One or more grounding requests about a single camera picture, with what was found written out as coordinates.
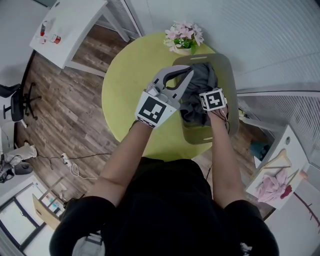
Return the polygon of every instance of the gray cloth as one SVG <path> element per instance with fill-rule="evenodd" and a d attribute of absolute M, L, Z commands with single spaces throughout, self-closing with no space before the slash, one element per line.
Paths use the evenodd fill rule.
<path fill-rule="evenodd" d="M 196 122 L 200 126 L 210 126 L 207 112 L 202 109 L 199 94 L 216 88 L 218 79 L 209 62 L 192 64 L 191 67 L 194 74 L 181 98 L 180 113 L 186 123 Z"/>

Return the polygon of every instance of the yellow-green tabletop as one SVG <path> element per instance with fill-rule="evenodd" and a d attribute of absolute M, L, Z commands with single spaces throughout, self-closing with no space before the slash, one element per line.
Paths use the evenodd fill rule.
<path fill-rule="evenodd" d="M 135 120 L 140 96 L 160 69 L 172 66 L 181 55 L 164 45 L 165 34 L 154 33 L 126 46 L 110 64 L 103 81 L 102 109 L 114 137 L 121 141 Z M 212 54 L 202 44 L 195 54 Z M 171 80 L 167 86 L 174 87 Z M 164 161 L 191 159 L 211 147 L 211 143 L 191 145 L 186 142 L 179 111 L 152 132 L 144 156 Z"/>

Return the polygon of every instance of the flower pot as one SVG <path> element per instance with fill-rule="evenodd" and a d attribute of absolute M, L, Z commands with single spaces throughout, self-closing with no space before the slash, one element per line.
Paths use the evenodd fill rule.
<path fill-rule="evenodd" d="M 191 48 L 181 48 L 181 49 L 176 49 L 174 50 L 175 53 L 180 54 L 180 55 L 191 55 Z"/>

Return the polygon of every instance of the black shirt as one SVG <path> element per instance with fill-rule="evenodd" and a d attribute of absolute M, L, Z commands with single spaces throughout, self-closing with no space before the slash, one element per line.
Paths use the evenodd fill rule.
<path fill-rule="evenodd" d="M 187 159 L 142 159 L 118 207 L 97 196 L 67 207 L 50 254 L 71 256 L 78 239 L 99 230 L 110 256 L 279 255 L 258 208 L 238 200 L 222 209 Z"/>

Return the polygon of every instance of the power strip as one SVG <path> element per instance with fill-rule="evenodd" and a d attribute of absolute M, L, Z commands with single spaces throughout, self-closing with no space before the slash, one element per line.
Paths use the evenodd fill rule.
<path fill-rule="evenodd" d="M 69 157 L 67 156 L 66 153 L 62 153 L 61 157 L 63 158 L 62 161 L 65 165 L 67 165 L 68 167 L 72 167 L 72 162 L 71 160 L 69 160 Z"/>

